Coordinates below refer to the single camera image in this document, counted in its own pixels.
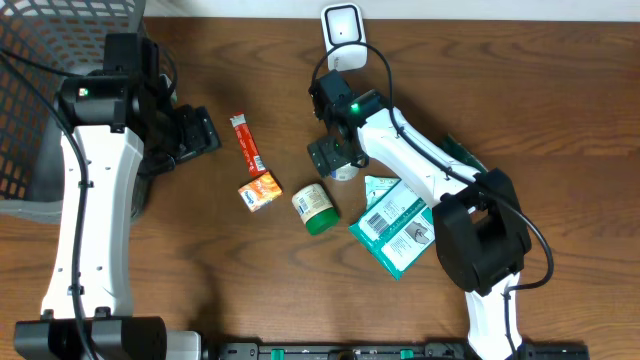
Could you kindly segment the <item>white jar blue label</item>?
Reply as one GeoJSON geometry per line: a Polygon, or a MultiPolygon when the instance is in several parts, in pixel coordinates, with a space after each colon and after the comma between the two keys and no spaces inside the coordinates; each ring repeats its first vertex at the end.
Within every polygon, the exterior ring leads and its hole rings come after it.
{"type": "Polygon", "coordinates": [[[353,179],[359,172],[359,168],[351,164],[345,164],[344,166],[332,170],[330,177],[336,181],[346,182],[353,179]]]}

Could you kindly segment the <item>green lid jar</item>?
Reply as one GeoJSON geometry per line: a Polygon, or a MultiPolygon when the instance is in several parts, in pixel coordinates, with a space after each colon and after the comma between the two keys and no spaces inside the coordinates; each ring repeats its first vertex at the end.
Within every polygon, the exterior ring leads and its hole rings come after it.
{"type": "Polygon", "coordinates": [[[331,199],[319,183],[308,185],[295,193],[292,205],[312,236],[326,232],[340,221],[331,199]]]}

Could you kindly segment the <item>pale green wipes packet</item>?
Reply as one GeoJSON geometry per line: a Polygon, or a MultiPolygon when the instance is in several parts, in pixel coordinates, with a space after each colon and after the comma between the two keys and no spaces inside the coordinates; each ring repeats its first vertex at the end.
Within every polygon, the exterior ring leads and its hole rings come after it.
{"type": "Polygon", "coordinates": [[[398,182],[398,178],[366,175],[364,177],[366,208],[369,209],[377,203],[398,182]]]}

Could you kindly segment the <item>red white small packet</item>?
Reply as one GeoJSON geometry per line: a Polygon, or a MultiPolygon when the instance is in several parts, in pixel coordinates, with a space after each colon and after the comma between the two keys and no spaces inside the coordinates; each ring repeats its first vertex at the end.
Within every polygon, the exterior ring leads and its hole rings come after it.
{"type": "Polygon", "coordinates": [[[234,114],[230,118],[234,132],[241,147],[242,154],[252,177],[259,177],[266,172],[254,137],[249,129],[244,113],[234,114]]]}

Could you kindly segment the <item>orange small box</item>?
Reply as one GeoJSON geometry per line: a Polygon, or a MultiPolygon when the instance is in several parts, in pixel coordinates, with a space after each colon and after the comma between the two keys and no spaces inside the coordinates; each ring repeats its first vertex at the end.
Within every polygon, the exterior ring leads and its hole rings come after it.
{"type": "Polygon", "coordinates": [[[267,171],[238,189],[238,193],[251,212],[263,208],[283,194],[273,175],[267,171]]]}

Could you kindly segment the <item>green white package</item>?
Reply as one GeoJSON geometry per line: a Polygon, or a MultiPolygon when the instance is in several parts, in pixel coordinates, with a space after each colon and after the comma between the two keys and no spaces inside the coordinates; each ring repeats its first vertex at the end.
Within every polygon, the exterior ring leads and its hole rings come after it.
{"type": "Polygon", "coordinates": [[[395,279],[400,279],[435,242],[432,210],[441,196],[465,189],[478,170],[423,137],[417,143],[433,161],[396,135],[362,135],[360,142],[364,152],[388,167],[399,181],[349,230],[395,279]]]}

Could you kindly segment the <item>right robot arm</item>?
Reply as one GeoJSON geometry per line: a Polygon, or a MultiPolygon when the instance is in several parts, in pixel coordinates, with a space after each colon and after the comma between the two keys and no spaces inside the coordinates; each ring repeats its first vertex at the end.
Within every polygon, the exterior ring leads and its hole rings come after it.
{"type": "Polygon", "coordinates": [[[314,75],[309,94],[329,132],[308,147],[318,173],[376,160],[398,176],[431,211],[438,260],[466,296],[469,346],[481,359],[519,358],[514,295],[545,285],[554,261],[511,179],[456,160],[416,131],[390,95],[359,95],[336,70],[314,75]]]}

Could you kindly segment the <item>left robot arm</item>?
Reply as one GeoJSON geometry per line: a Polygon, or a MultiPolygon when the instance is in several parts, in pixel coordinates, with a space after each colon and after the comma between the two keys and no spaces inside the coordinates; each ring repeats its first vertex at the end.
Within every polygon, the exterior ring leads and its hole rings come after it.
{"type": "Polygon", "coordinates": [[[64,195],[55,268],[40,316],[15,326],[26,359],[208,359],[195,331],[137,317],[129,281],[135,183],[220,147],[204,107],[171,102],[159,46],[105,39],[102,67],[68,76],[49,103],[63,136],[64,195]]]}

